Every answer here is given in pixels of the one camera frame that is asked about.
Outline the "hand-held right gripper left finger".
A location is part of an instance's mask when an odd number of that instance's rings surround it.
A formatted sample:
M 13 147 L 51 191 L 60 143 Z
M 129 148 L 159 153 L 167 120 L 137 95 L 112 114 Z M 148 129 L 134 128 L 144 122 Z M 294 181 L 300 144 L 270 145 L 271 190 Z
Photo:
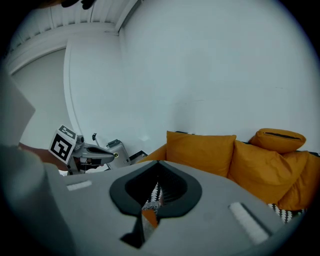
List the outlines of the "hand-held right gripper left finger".
M 157 256 L 145 241 L 141 195 L 149 195 L 157 162 L 62 178 L 63 211 L 77 256 Z

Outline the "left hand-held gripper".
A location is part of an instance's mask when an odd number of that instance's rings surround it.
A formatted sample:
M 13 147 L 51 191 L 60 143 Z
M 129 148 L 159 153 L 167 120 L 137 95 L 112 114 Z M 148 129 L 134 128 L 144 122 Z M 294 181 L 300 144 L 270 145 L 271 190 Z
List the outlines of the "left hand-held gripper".
M 49 152 L 66 165 L 69 175 L 84 174 L 116 158 L 104 148 L 85 143 L 82 135 L 63 124 L 56 130 Z

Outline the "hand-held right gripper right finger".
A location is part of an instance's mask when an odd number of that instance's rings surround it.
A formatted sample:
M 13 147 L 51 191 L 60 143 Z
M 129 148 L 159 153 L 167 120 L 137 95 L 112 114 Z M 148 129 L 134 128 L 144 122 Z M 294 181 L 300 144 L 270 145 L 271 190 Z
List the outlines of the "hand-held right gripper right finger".
M 235 182 L 212 173 L 170 162 L 200 183 L 202 195 L 186 215 L 164 218 L 141 251 L 153 256 L 229 256 L 254 246 L 230 210 L 242 203 L 272 234 L 284 226 L 281 218 L 263 201 Z

